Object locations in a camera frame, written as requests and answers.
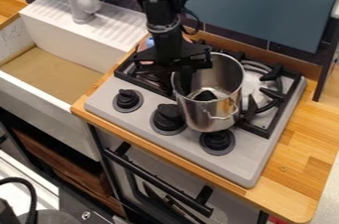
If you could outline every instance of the oven door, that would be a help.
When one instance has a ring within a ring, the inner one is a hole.
[[[97,130],[125,200],[159,223],[255,223],[259,211],[182,169]]]

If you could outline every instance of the metal cookware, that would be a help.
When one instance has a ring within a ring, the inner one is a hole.
[[[171,84],[187,126],[200,132],[216,132],[233,126],[240,116],[244,68],[231,56],[211,53],[213,67],[192,75],[190,92],[183,93],[180,73]]]

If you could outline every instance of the black knob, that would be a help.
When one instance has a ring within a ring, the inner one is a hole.
[[[209,133],[206,135],[205,144],[211,150],[222,151],[231,145],[231,138],[224,132]]]
[[[130,109],[139,103],[139,96],[133,90],[120,89],[117,105],[122,109]]]
[[[184,120],[175,104],[160,104],[154,116],[154,125],[166,132],[172,132],[184,126]]]

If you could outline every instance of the black oven door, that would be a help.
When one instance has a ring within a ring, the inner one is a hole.
[[[130,148],[129,144],[122,143],[116,151],[103,151],[103,156],[111,161],[124,200],[133,203],[159,223],[219,223],[212,221],[210,217],[214,209],[206,204],[213,193],[210,187],[202,186],[193,197],[135,164],[133,154],[137,151]]]

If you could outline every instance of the oven handle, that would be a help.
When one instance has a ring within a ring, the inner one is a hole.
[[[131,173],[136,174],[140,178],[146,180],[155,187],[161,189],[168,195],[172,196],[173,198],[176,198],[177,200],[181,201],[182,203],[186,204],[187,206],[199,212],[200,214],[206,216],[207,218],[209,218],[212,215],[213,209],[204,204],[207,202],[209,196],[213,192],[211,188],[209,188],[208,186],[204,186],[203,189],[201,190],[202,192],[199,193],[198,197],[196,199],[192,198],[183,191],[180,191],[177,188],[168,184],[167,182],[161,180],[156,175],[153,175],[147,170],[144,170],[143,168],[133,164],[131,161],[126,160],[124,155],[129,150],[130,147],[131,145],[124,142],[117,149],[117,151],[112,152],[111,150],[106,149],[104,150],[103,154],[104,157],[106,157],[107,159],[115,162],[116,164],[127,169]]]

